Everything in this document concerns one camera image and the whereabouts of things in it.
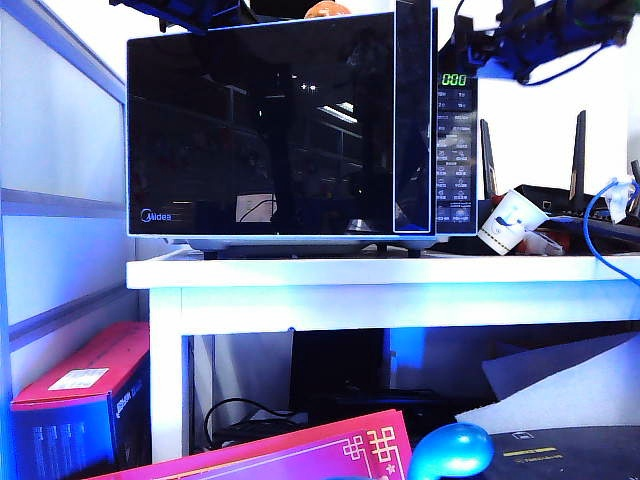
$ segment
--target midea logo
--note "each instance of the midea logo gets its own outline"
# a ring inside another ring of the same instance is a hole
[[[140,220],[144,223],[149,222],[170,222],[171,214],[169,213],[154,213],[150,208],[143,208],[140,212]]]

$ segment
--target white table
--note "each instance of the white table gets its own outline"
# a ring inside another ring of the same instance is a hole
[[[640,277],[640,256],[607,260]],[[153,461],[188,451],[190,335],[640,318],[640,289],[592,257],[203,260],[127,264],[149,289]]]

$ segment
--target white label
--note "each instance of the white label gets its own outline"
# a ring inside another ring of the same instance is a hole
[[[72,388],[91,388],[107,373],[108,368],[87,368],[70,370],[64,377],[49,387],[49,390],[70,390]]]

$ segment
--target blue cable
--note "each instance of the blue cable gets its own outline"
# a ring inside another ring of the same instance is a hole
[[[600,260],[602,263],[604,263],[610,269],[618,272],[620,275],[622,275],[625,278],[628,278],[629,280],[631,280],[633,283],[635,283],[637,286],[640,287],[640,280],[638,280],[637,278],[635,278],[632,275],[628,274],[624,270],[616,267],[615,265],[609,263],[600,254],[600,252],[598,252],[596,250],[596,247],[593,246],[593,243],[591,242],[591,237],[589,236],[589,216],[591,215],[591,210],[593,209],[593,206],[596,204],[596,201],[598,201],[598,199],[600,197],[602,197],[602,195],[604,195],[604,193],[607,190],[609,190],[610,188],[615,187],[616,185],[618,185],[617,181],[611,182],[609,185],[607,185],[602,190],[600,190],[598,193],[596,193],[595,196],[591,199],[591,201],[587,205],[587,209],[584,211],[584,221],[582,222],[582,232],[584,233],[584,239],[587,242],[587,246],[589,247],[589,250],[591,250],[591,253],[593,253],[594,257],[596,257],[598,260]],[[638,183],[635,180],[633,181],[633,186],[635,187],[635,191],[633,192],[633,196],[631,197],[632,199],[637,197],[638,193],[640,193],[640,185],[638,185]]]

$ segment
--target blue mouse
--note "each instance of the blue mouse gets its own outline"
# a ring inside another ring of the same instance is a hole
[[[471,477],[486,469],[493,459],[489,434],[471,423],[452,423],[425,436],[416,446],[408,480],[440,477]],[[367,480],[365,477],[334,477],[327,480]]]

